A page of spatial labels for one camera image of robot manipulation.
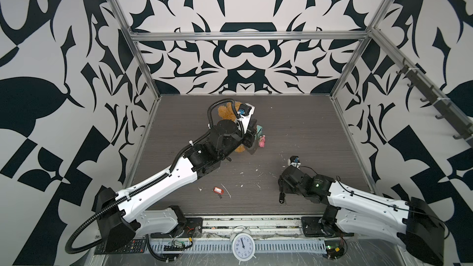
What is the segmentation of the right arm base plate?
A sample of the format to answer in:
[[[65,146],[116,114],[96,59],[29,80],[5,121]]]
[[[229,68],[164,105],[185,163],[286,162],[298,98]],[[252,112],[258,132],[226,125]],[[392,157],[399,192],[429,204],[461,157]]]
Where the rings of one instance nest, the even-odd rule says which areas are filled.
[[[302,229],[305,237],[334,238],[341,236],[354,236],[353,233],[342,231],[336,225],[335,217],[302,217]]]

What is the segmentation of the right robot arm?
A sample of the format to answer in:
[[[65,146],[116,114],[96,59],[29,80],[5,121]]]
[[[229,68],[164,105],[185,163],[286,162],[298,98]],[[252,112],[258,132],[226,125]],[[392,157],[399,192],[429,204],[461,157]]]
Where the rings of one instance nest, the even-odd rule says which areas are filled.
[[[341,237],[358,234],[388,241],[432,266],[444,264],[446,226],[422,199],[408,201],[379,197],[352,188],[339,179],[309,176],[288,166],[278,179],[280,203],[287,194],[302,196],[325,211],[315,225],[303,223],[309,235]]]

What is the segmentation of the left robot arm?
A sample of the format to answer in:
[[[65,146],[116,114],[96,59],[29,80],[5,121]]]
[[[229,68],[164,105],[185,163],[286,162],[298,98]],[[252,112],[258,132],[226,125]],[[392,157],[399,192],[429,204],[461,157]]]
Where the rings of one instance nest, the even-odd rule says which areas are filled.
[[[239,146],[252,148],[256,144],[256,119],[219,121],[181,149],[164,170],[118,192],[111,188],[101,192],[96,213],[72,233],[65,252],[77,254],[98,245],[103,245],[105,252],[112,252],[139,235],[174,233],[187,222],[180,207],[170,206],[159,217],[145,216],[146,210],[218,169]]]

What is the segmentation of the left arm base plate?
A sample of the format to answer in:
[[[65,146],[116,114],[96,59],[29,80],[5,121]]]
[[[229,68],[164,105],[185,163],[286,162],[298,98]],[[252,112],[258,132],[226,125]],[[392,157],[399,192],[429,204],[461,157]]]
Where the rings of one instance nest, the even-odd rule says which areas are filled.
[[[202,231],[203,218],[191,217],[186,219],[184,225],[179,224],[170,233],[152,233],[151,238],[188,238]]]

